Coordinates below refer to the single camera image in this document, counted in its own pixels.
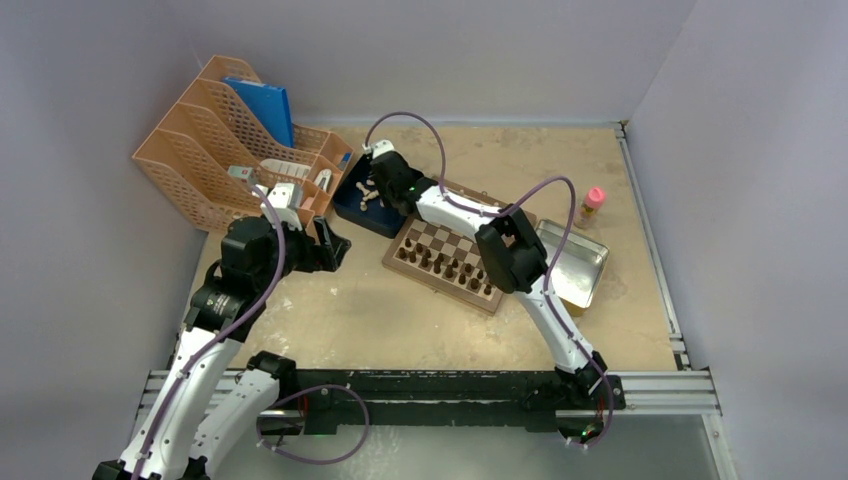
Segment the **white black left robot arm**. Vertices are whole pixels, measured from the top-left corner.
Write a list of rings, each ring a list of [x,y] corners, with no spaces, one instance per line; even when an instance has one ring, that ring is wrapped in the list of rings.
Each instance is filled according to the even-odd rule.
[[[179,348],[150,413],[121,456],[100,463],[94,478],[211,479],[264,408],[295,402],[295,362],[260,352],[225,399],[210,404],[280,279],[292,271],[340,267],[350,240],[336,235],[322,217],[313,224],[316,238],[266,217],[230,224],[220,259],[191,298]]]

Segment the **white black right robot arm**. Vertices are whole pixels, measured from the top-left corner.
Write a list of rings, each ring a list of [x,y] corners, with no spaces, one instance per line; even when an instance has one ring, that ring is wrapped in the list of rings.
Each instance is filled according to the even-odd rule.
[[[475,240],[491,282],[514,295],[540,331],[569,404],[584,407],[599,396],[601,386],[612,387],[603,358],[554,294],[546,249],[519,205],[499,210],[455,199],[410,167],[393,146],[367,147],[363,159],[384,203]]]

